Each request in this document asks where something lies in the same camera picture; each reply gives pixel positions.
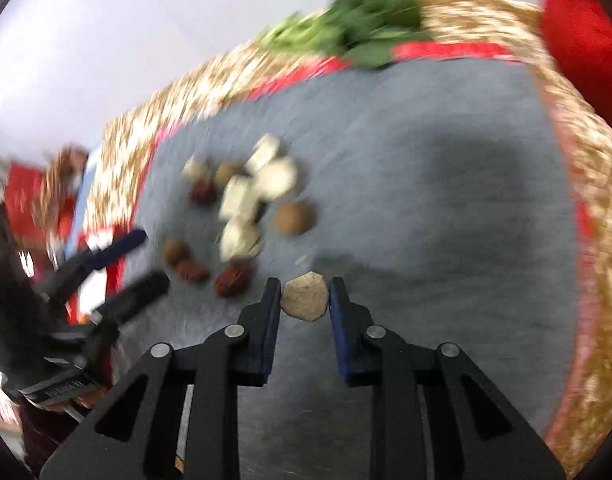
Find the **person's left hand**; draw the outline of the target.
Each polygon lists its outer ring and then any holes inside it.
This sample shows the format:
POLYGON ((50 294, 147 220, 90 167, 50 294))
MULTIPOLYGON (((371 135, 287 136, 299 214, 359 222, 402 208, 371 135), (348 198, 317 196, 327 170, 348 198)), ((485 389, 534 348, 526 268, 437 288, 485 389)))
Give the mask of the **person's left hand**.
POLYGON ((108 394, 108 391, 110 391, 110 387, 101 386, 94 391, 89 391, 80 396, 76 396, 76 398, 68 399, 60 404, 59 410, 65 411, 67 408, 72 408, 75 405, 85 408, 86 410, 92 410, 94 405, 100 402, 108 394))

